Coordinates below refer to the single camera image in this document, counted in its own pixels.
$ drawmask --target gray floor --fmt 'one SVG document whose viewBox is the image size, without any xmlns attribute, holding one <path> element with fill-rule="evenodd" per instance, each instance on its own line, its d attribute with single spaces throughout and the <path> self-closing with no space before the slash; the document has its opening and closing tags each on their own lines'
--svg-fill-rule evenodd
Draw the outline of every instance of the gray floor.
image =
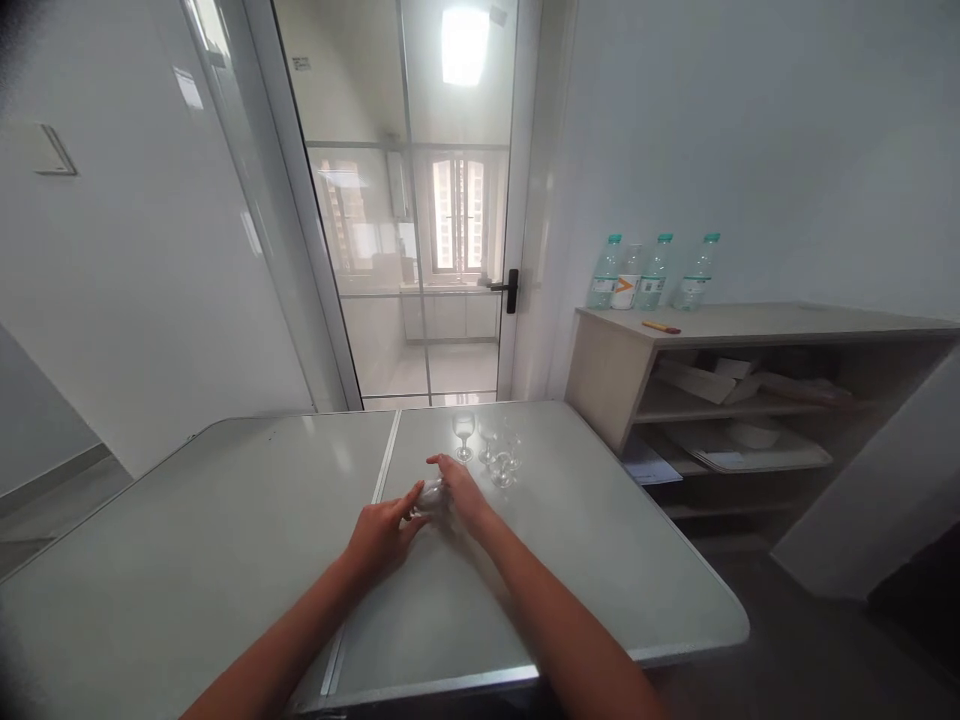
<svg viewBox="0 0 960 720">
<path fill-rule="evenodd" d="M 110 456 L 0 518 L 0 579 L 131 482 L 133 478 Z"/>
<path fill-rule="evenodd" d="M 960 717 L 956 686 L 856 607 L 814 599 L 764 553 L 709 559 L 746 608 L 751 636 L 735 650 L 650 672 L 674 720 Z M 434 696 L 347 713 L 354 720 L 495 716 L 563 714 L 544 701 L 542 689 Z"/>
</svg>

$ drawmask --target wine glass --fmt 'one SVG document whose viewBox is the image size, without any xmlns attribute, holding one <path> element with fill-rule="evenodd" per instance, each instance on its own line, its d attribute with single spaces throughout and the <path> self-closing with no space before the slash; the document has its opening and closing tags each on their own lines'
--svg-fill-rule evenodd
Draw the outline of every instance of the wine glass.
<svg viewBox="0 0 960 720">
<path fill-rule="evenodd" d="M 500 441 L 503 445 L 503 466 L 504 470 L 513 473 L 520 468 L 520 433 L 504 424 L 500 430 Z"/>
<path fill-rule="evenodd" d="M 467 440 L 477 429 L 477 418 L 469 411 L 461 410 L 453 415 L 453 434 L 463 441 L 463 445 L 457 448 L 457 460 L 467 462 L 473 457 L 473 450 L 467 447 Z"/>
<path fill-rule="evenodd" d="M 479 452 L 477 459 L 484 465 L 489 465 L 496 457 L 492 446 L 500 437 L 499 428 L 493 418 L 484 418 L 480 421 L 480 437 L 486 441 L 487 446 Z"/>
<path fill-rule="evenodd" d="M 507 469 L 507 463 L 510 461 L 510 454 L 499 451 L 494 453 L 493 461 L 488 466 L 490 470 L 490 481 L 501 490 L 513 485 L 516 478 L 513 473 Z"/>
</svg>

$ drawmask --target white table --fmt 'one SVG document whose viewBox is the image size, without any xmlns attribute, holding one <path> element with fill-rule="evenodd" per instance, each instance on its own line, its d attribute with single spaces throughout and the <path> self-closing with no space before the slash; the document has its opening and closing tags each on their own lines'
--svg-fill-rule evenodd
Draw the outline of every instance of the white table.
<svg viewBox="0 0 960 720">
<path fill-rule="evenodd" d="M 506 492 L 471 461 L 482 489 L 632 657 L 675 662 L 746 639 L 737 599 L 568 406 L 472 409 L 506 416 L 523 440 Z M 363 504 L 401 495 L 434 472 L 428 455 L 453 451 L 454 410 L 231 420 L 202 433 L 0 586 L 44 716 L 182 712 L 340 552 Z M 498 594 L 475 546 L 426 528 L 294 707 L 535 677 Z"/>
</svg>

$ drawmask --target window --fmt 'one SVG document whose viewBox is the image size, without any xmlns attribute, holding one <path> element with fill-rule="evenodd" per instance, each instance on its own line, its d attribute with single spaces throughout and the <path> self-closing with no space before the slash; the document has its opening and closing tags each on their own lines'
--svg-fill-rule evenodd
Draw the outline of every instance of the window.
<svg viewBox="0 0 960 720">
<path fill-rule="evenodd" d="M 479 273 L 484 248 L 484 166 L 453 158 L 432 164 L 433 271 Z"/>
</svg>

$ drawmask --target person's left hand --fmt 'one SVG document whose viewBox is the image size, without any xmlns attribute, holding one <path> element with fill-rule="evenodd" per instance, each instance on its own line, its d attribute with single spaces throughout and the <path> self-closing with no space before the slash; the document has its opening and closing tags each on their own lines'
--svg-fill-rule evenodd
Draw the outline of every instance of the person's left hand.
<svg viewBox="0 0 960 720">
<path fill-rule="evenodd" d="M 342 558 L 365 581 L 376 582 L 383 573 L 401 564 L 414 536 L 430 522 L 423 516 L 410 517 L 422 489 L 421 480 L 402 498 L 367 505 L 360 511 Z M 407 523 L 400 527 L 402 520 Z"/>
</svg>

